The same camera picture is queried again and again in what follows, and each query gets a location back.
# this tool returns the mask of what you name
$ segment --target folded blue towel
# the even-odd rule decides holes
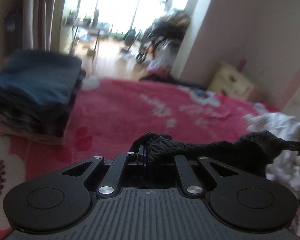
[[[0,101],[53,122],[67,108],[81,70],[77,57],[25,50],[14,54],[0,72]]]

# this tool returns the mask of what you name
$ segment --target table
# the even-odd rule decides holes
[[[70,55],[73,53],[73,47],[74,47],[75,39],[77,38],[77,33],[78,33],[79,27],[85,29],[86,31],[88,31],[88,33],[97,34],[97,39],[96,39],[96,44],[95,44],[94,50],[93,50],[93,58],[92,58],[92,60],[94,60],[95,57],[96,57],[96,49],[97,49],[97,47],[98,47],[98,53],[99,53],[100,32],[103,31],[103,32],[108,33],[109,29],[110,29],[109,26],[108,27],[104,27],[104,26],[99,26],[99,25],[97,27],[90,27],[90,26],[85,26],[85,25],[81,25],[81,24],[73,24],[73,25],[67,24],[66,26],[72,26],[73,28],[76,28],[75,29],[75,33],[74,33],[74,37],[73,37],[73,41],[71,43],[71,49],[70,49],[70,52],[69,52]]]

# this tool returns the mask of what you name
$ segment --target ridged rubber surface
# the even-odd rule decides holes
[[[178,189],[123,188],[112,198],[97,201],[79,224],[63,232],[30,235],[13,231],[8,240],[297,240],[286,229],[269,234],[234,230],[211,215],[199,199],[183,197]]]

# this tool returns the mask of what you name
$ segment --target black fabric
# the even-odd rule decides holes
[[[207,156],[243,171],[266,177],[266,166],[280,154],[282,139],[269,131],[250,133],[231,143],[189,144],[173,141],[167,134],[148,133],[136,140],[130,151],[138,152],[140,145],[147,151],[147,164],[153,169],[167,157],[185,155],[188,159]]]
[[[164,78],[164,77],[158,76],[156,74],[151,74],[149,76],[141,78],[140,81],[156,81],[156,82],[185,86],[185,87],[190,87],[190,88],[196,88],[196,89],[200,89],[203,91],[207,90],[206,87],[203,87],[203,86],[195,84],[195,83],[176,80],[171,75],[168,75],[166,78]]]

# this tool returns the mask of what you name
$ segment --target wooden floor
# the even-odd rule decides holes
[[[82,66],[87,75],[97,75],[99,78],[111,77],[117,79],[137,81],[146,75],[149,62],[138,64],[135,60],[138,47],[133,46],[128,54],[120,52],[122,42],[115,40],[101,40],[99,54],[92,61],[92,56],[87,56],[88,48],[93,49],[92,43],[77,45],[75,54],[82,59]]]

